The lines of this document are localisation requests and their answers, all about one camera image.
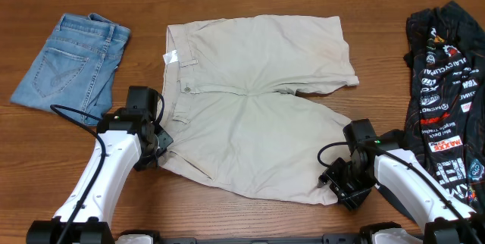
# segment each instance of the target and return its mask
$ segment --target jeans pocket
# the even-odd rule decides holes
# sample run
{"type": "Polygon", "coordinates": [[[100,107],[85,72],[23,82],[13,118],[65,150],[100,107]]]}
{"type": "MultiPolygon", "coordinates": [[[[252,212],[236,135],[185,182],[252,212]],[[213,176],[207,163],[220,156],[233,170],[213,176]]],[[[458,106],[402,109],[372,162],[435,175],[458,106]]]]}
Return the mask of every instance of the jeans pocket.
{"type": "Polygon", "coordinates": [[[47,48],[33,78],[33,87],[42,97],[62,92],[88,60],[89,58],[72,55],[56,48],[47,48]]]}

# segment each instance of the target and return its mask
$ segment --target wood grain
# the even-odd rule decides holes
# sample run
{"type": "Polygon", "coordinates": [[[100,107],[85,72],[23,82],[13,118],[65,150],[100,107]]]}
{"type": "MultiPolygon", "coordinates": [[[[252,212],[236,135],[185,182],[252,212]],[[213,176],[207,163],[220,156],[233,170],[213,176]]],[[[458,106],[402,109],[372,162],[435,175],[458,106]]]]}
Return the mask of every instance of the wood grain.
{"type": "MultiPolygon", "coordinates": [[[[360,85],[330,95],[303,95],[352,119],[369,118],[377,133],[403,128],[410,71],[405,20],[449,0],[0,0],[0,242],[22,243],[31,222],[49,219],[74,188],[94,144],[54,114],[8,102],[64,12],[99,13],[133,34],[114,81],[114,108],[129,85],[161,90],[168,24],[258,14],[338,15],[360,85]]],[[[456,0],[485,23],[481,0],[456,0]]],[[[246,199],[165,170],[131,173],[112,230],[146,228],[164,237],[318,236],[356,232],[382,221],[418,228],[373,191],[361,208],[246,199]]]]}

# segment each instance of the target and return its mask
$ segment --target blue jeans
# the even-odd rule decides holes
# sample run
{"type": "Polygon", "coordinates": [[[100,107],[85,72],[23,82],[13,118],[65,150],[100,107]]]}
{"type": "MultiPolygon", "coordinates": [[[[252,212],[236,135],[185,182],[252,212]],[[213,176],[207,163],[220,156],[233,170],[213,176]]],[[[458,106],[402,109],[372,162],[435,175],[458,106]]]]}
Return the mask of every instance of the blue jeans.
{"type": "MultiPolygon", "coordinates": [[[[10,101],[43,111],[65,105],[101,117],[130,30],[97,14],[64,14],[10,101]]],[[[86,124],[97,121],[65,111],[86,124]]]]}

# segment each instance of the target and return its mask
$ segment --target fabric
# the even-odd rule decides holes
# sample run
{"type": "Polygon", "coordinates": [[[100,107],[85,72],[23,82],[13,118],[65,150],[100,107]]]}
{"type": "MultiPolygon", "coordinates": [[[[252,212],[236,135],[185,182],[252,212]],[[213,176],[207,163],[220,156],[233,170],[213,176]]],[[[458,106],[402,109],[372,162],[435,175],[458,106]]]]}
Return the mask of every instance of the fabric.
{"type": "Polygon", "coordinates": [[[407,22],[412,69],[405,137],[423,167],[452,195],[485,208],[485,33],[455,2],[407,22]]]}
{"type": "MultiPolygon", "coordinates": [[[[249,198],[330,204],[317,188],[318,150],[345,141],[350,120],[295,96],[354,86],[338,17],[257,16],[171,25],[162,126],[174,138],[163,168],[249,198]]],[[[328,149],[327,162],[348,158],[328,149]]]]}
{"type": "MultiPolygon", "coordinates": [[[[64,14],[10,101],[43,111],[65,105],[101,117],[130,30],[97,14],[64,14]]],[[[86,125],[97,120],[63,111],[86,125]]]]}

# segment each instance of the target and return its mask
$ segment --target wire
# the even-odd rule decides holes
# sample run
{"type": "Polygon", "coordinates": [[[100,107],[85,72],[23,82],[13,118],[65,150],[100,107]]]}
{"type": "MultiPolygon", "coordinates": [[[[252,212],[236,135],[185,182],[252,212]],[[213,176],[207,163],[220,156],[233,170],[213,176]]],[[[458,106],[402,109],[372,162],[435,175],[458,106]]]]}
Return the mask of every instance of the wire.
{"type": "MultiPolygon", "coordinates": [[[[329,167],[330,165],[325,164],[324,162],[322,162],[320,160],[320,155],[325,149],[328,149],[329,147],[336,146],[336,145],[350,145],[350,143],[349,142],[334,142],[334,143],[331,143],[331,144],[324,146],[318,152],[318,156],[317,156],[318,162],[320,162],[325,167],[329,167]]],[[[474,240],[474,242],[481,244],[481,241],[478,239],[477,234],[474,233],[473,229],[471,229],[468,222],[463,218],[463,216],[458,212],[458,210],[456,210],[456,208],[452,205],[452,203],[448,199],[446,199],[446,197],[437,189],[436,186],[434,186],[434,184],[430,181],[430,179],[428,179],[426,176],[424,176],[424,174],[422,174],[421,171],[419,171],[416,167],[414,167],[412,163],[408,163],[407,161],[404,161],[401,158],[399,158],[395,155],[392,155],[392,154],[390,154],[389,152],[387,152],[383,149],[363,145],[361,143],[356,143],[355,146],[357,146],[361,149],[368,150],[368,151],[373,151],[377,155],[385,155],[385,156],[387,156],[387,157],[389,157],[389,158],[391,158],[395,161],[398,161],[399,163],[406,166],[408,169],[415,172],[436,193],[436,195],[441,199],[441,201],[445,204],[445,206],[447,208],[449,208],[449,210],[451,212],[453,212],[453,214],[458,218],[458,220],[463,223],[463,226],[465,226],[465,229],[469,232],[469,234],[470,234],[471,238],[474,240]]]]}
{"type": "Polygon", "coordinates": [[[329,164],[325,164],[325,163],[324,163],[324,162],[321,160],[320,156],[321,156],[321,154],[322,154],[322,153],[325,151],[325,149],[331,148],[332,146],[335,146],[335,145],[349,145],[349,143],[348,143],[348,142],[332,142],[331,144],[328,144],[328,145],[324,146],[323,148],[321,148],[321,149],[320,149],[320,151],[319,151],[319,152],[318,152],[318,154],[317,154],[317,159],[318,159],[318,162],[319,162],[321,165],[323,165],[323,166],[325,166],[325,167],[330,167],[330,165],[329,165],[329,164]]]}
{"type": "Polygon", "coordinates": [[[153,121],[153,124],[155,126],[157,126],[157,125],[160,124],[161,118],[164,116],[164,109],[165,109],[165,100],[164,100],[164,97],[161,95],[161,93],[159,93],[158,96],[160,97],[160,100],[161,100],[161,111],[160,111],[160,114],[157,117],[157,120],[153,121]]]}
{"type": "Polygon", "coordinates": [[[94,174],[92,175],[91,180],[89,181],[88,185],[86,186],[86,189],[84,190],[84,192],[81,195],[80,199],[77,201],[76,207],[74,208],[72,214],[70,215],[69,219],[67,220],[67,222],[66,222],[66,224],[64,226],[64,229],[62,230],[61,235],[59,236],[59,239],[57,241],[57,244],[62,244],[63,241],[64,241],[64,238],[65,238],[65,236],[67,234],[67,232],[69,231],[70,226],[74,222],[74,218],[76,217],[76,215],[80,211],[80,209],[83,207],[83,203],[86,200],[86,197],[88,196],[89,191],[91,190],[91,188],[94,185],[96,179],[98,178],[99,173],[101,172],[101,168],[102,168],[102,166],[103,166],[103,164],[105,162],[105,158],[106,158],[106,147],[105,147],[105,143],[103,142],[103,140],[101,139],[101,137],[96,132],[94,132],[93,130],[91,130],[87,126],[83,125],[82,123],[74,120],[73,118],[67,116],[66,114],[60,112],[59,109],[66,110],[66,111],[72,111],[72,112],[75,112],[75,113],[78,113],[78,114],[81,114],[81,115],[84,115],[84,116],[87,116],[87,117],[90,117],[90,118],[96,119],[96,120],[101,120],[101,118],[98,118],[96,116],[92,116],[91,114],[87,114],[85,112],[78,111],[78,110],[73,109],[73,108],[64,107],[62,105],[51,105],[51,109],[56,114],[58,114],[59,116],[61,116],[62,118],[70,121],[71,123],[73,123],[73,124],[77,125],[78,127],[82,128],[83,130],[89,132],[91,135],[93,135],[98,140],[99,145],[101,146],[101,158],[99,159],[98,167],[96,168],[94,174]]]}

